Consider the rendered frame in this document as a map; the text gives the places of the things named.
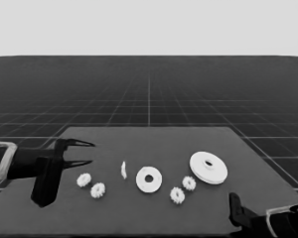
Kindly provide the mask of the white round carrier with pins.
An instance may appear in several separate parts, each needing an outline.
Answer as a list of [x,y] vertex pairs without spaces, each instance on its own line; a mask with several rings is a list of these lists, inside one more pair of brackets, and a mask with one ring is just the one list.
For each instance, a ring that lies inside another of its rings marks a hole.
[[162,174],[154,167],[143,167],[136,175],[136,185],[142,192],[156,192],[162,185]]

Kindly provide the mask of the small white gear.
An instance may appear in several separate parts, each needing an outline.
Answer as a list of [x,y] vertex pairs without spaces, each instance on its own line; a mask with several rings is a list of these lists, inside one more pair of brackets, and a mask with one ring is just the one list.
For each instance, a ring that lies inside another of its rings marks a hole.
[[186,190],[193,191],[196,188],[196,181],[192,177],[184,177],[182,185]]
[[91,175],[88,173],[85,174],[81,174],[77,180],[76,180],[76,184],[79,187],[85,187],[87,186],[89,183],[91,182]]
[[90,195],[93,198],[101,198],[105,194],[105,184],[102,182],[96,183],[91,189],[90,189]]
[[170,198],[176,204],[181,204],[185,200],[185,194],[179,187],[173,187],[170,191]]

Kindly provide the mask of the large thick white disc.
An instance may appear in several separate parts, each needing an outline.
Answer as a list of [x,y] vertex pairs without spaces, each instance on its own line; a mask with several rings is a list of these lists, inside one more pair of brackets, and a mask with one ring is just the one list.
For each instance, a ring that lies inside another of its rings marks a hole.
[[221,184],[228,175],[224,161],[209,152],[195,152],[190,157],[189,165],[193,174],[208,184]]

